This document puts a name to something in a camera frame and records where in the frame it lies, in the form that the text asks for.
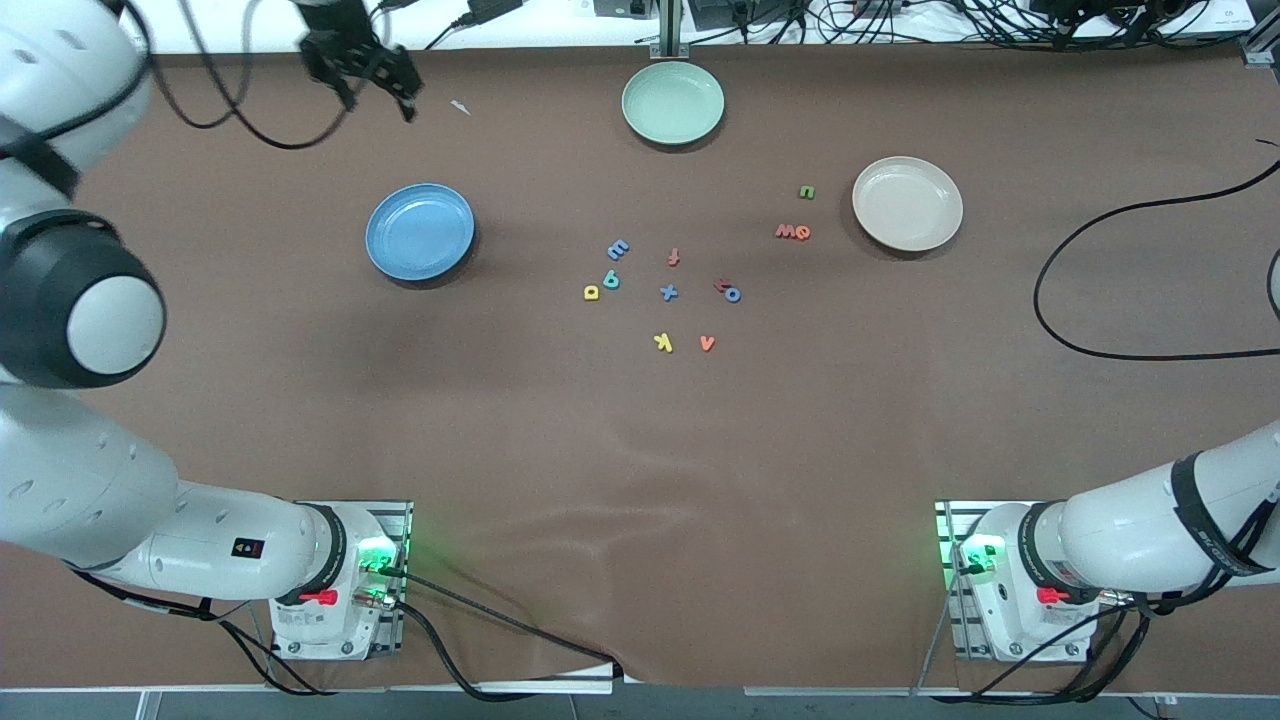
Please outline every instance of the blue plate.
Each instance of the blue plate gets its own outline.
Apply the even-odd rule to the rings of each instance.
[[[451,187],[421,183],[387,196],[365,231],[365,249],[379,270],[398,281],[447,273],[471,247],[476,220]]]

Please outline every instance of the black sticker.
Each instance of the black sticker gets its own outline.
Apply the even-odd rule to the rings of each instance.
[[[265,541],[236,538],[236,544],[232,546],[232,557],[251,557],[253,560],[261,560],[264,544],[266,544]]]

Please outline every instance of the brown table surface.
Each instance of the brown table surface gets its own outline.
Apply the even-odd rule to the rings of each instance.
[[[942,600],[934,500],[1064,497],[1276,416],[1274,359],[1093,360],[1030,309],[1041,263],[1084,220],[1270,164],[1254,138],[1280,140],[1271,73],[1231,50],[696,60],[727,111],[686,152],[621,118],[639,49],[422,55],[417,122],[370,92],[308,152],[187,129],[157,101],[79,205],[160,279],[169,333],[145,373],[86,397],[192,480],[412,498],[419,571],[639,679],[736,685],[911,684]],[[302,138],[334,110],[292,58],[253,77],[247,110],[269,132]],[[198,69],[173,82],[214,113]],[[955,241],[914,261],[850,211],[856,174],[895,154],[964,195]],[[479,242],[452,283],[413,291],[379,275],[362,237],[384,196],[424,181],[467,197]],[[796,197],[805,183],[815,200]],[[1112,350],[1275,345],[1276,187],[1100,227],[1057,265],[1046,313]],[[782,222],[813,237],[776,240]],[[631,251],[614,264],[617,237]],[[622,287],[584,302],[609,269]],[[712,287],[722,275],[740,304]],[[256,682],[216,628],[124,607],[12,547],[0,571],[4,685]],[[584,665],[413,597],[477,679]],[[1280,692],[1276,600],[1233,591],[1161,620],[1116,688]],[[407,633],[398,659],[305,670],[333,687],[443,682]],[[931,684],[989,670],[957,671],[945,638]]]

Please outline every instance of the white round joint cap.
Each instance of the white round joint cap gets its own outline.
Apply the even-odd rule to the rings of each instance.
[[[116,375],[155,352],[164,332],[164,304],[146,282],[116,275],[86,290],[67,322],[67,343],[86,370]]]

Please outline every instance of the black velcro band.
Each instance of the black velcro band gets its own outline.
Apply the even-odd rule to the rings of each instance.
[[[1231,547],[1231,543],[1222,536],[1222,530],[1219,529],[1217,523],[1208,514],[1199,488],[1196,487],[1197,457],[1199,457],[1199,452],[1175,461],[1169,473],[1169,479],[1174,489],[1174,502],[1178,503],[1174,506],[1178,519],[1181,520],[1183,527],[1187,528],[1192,539],[1196,541],[1196,544],[1201,546],[1201,550],[1204,551],[1204,555],[1219,570],[1236,578],[1270,573],[1271,568],[1258,565],[1249,556]]]
[[[36,173],[68,200],[76,195],[79,170],[63,158],[45,138],[0,113],[0,151],[10,155]]]

